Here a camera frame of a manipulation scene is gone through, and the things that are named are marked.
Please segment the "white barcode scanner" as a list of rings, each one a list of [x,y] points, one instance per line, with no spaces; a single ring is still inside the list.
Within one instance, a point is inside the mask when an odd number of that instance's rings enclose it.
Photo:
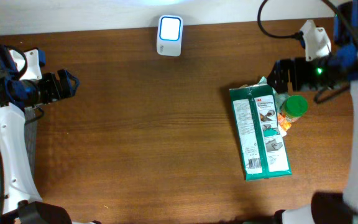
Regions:
[[[162,15],[158,20],[157,53],[163,56],[181,55],[183,19],[180,16]]]

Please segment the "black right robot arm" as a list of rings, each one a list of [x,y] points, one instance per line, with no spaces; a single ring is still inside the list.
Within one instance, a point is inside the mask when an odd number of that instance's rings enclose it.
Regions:
[[[343,192],[316,192],[311,203],[293,210],[279,210],[271,217],[258,217],[256,223],[358,223],[358,1],[338,6],[326,1],[334,13],[334,43],[337,50],[324,55],[312,46],[314,37],[300,31],[296,38],[306,51],[303,60],[286,59],[275,63],[268,83],[278,92],[316,90],[314,102],[329,101],[326,90],[338,96],[351,94],[353,130],[351,164],[347,185]]]

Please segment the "orange tissue pack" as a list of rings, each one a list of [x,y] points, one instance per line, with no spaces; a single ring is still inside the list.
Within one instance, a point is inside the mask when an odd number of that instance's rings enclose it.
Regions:
[[[277,120],[278,124],[285,132],[287,132],[291,128],[291,123],[281,113],[277,115]]]

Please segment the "white cream tube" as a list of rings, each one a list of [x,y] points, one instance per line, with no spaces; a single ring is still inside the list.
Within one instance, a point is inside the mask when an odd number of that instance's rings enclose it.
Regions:
[[[281,134],[282,137],[285,137],[287,135],[286,131],[284,131],[282,129],[280,129],[279,131],[280,131],[280,134]]]

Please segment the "green wipes packet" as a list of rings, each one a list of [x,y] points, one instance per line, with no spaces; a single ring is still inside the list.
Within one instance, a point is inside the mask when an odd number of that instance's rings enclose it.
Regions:
[[[229,94],[246,181],[292,175],[272,87],[233,88]]]

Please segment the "green lid seasoning jar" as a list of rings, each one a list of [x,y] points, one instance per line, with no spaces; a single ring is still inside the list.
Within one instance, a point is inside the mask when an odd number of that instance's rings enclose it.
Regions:
[[[286,99],[281,108],[281,114],[290,123],[297,121],[308,111],[307,100],[301,95],[294,95]]]

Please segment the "teal tissue pack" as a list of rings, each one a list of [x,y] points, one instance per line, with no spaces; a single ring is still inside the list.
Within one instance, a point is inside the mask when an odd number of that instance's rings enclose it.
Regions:
[[[267,84],[267,79],[265,77],[262,77],[259,82],[259,85]],[[278,113],[281,113],[282,106],[284,102],[289,99],[290,95],[288,93],[277,93],[274,88],[272,88],[273,96],[275,98],[275,107],[277,109]]]

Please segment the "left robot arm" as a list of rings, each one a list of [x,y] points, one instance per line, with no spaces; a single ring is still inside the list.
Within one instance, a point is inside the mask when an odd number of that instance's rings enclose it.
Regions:
[[[68,212],[45,203],[34,182],[25,140],[27,110],[75,96],[80,85],[67,70],[42,73],[45,53],[0,44],[0,223],[72,223]]]

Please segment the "grey plastic mesh basket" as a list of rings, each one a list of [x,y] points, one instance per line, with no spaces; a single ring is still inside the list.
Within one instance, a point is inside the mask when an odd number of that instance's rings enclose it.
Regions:
[[[35,176],[35,152],[37,139],[37,121],[25,125],[25,146],[32,177]]]

